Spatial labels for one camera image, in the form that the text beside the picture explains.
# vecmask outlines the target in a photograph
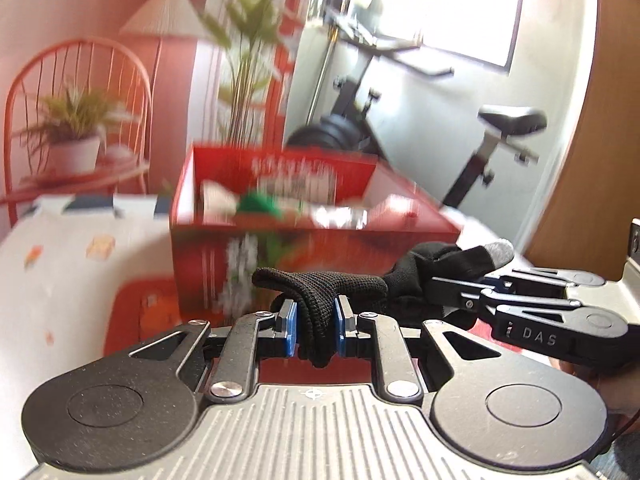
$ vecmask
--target bike seat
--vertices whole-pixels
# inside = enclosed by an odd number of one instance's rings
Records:
[[[546,115],[526,106],[484,105],[478,117],[498,128],[502,136],[525,136],[546,128]]]

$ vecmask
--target barcode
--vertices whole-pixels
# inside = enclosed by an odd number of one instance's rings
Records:
[[[264,194],[295,198],[315,204],[335,204],[335,175],[262,176],[258,190]]]

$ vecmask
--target brown wooden panel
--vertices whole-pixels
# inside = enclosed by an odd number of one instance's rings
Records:
[[[526,257],[617,280],[634,217],[640,217],[640,0],[598,0],[584,106]]]

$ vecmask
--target checkered pattern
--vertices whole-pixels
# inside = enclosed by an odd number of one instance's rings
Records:
[[[171,197],[156,195],[43,195],[23,216],[41,211],[66,214],[112,214],[114,218],[163,218],[171,209]]]

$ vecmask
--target black cable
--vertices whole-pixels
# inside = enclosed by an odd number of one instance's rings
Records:
[[[631,428],[635,423],[636,420],[638,420],[638,418],[640,418],[640,410],[637,410],[634,413],[634,416],[632,416],[624,426],[622,426],[622,428],[620,428],[619,430],[617,430],[609,440],[606,441],[606,443],[600,448],[600,452],[599,454],[605,453],[609,450],[609,447],[611,447],[611,445],[616,441],[616,439],[621,436],[622,434],[624,434],[629,428]]]

